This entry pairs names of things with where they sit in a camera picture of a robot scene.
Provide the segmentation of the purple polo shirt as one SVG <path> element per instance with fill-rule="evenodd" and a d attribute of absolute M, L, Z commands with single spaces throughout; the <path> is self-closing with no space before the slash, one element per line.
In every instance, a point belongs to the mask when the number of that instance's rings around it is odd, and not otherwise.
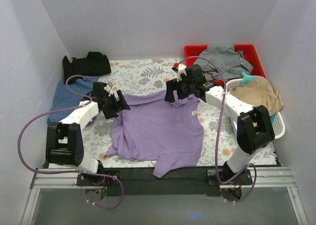
<path fill-rule="evenodd" d="M 113 120 L 112 145 L 105 157 L 155 161 L 153 175 L 195 167 L 200 159 L 204 128 L 197 116 L 200 100 L 193 95 L 164 101 L 164 90 L 148 95 L 125 95 L 130 107 Z"/>

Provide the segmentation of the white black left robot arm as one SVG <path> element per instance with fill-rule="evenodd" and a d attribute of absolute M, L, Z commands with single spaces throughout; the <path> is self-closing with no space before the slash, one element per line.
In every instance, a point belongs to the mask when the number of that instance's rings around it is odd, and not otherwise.
<path fill-rule="evenodd" d="M 113 93 L 109 84 L 94 82 L 92 92 L 82 96 L 79 108 L 60 122 L 48 125 L 46 161 L 88 172 L 89 181 L 93 185 L 101 185 L 105 173 L 98 169 L 98 160 L 85 154 L 81 132 L 100 112 L 103 112 L 106 119 L 111 119 L 117 117 L 122 110 L 129 109 L 120 90 Z"/>

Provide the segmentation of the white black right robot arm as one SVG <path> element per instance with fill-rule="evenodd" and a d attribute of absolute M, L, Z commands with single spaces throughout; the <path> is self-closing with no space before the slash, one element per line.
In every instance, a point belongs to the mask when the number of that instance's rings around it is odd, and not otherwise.
<path fill-rule="evenodd" d="M 275 138 L 267 108 L 245 103 L 219 84 L 207 81 L 199 65 L 187 67 L 176 63 L 173 70 L 177 78 L 166 83 L 165 101 L 173 103 L 176 99 L 194 95 L 235 120 L 238 148 L 224 163 L 222 170 L 215 170 L 215 175 L 220 184 L 237 183 L 255 154 Z"/>

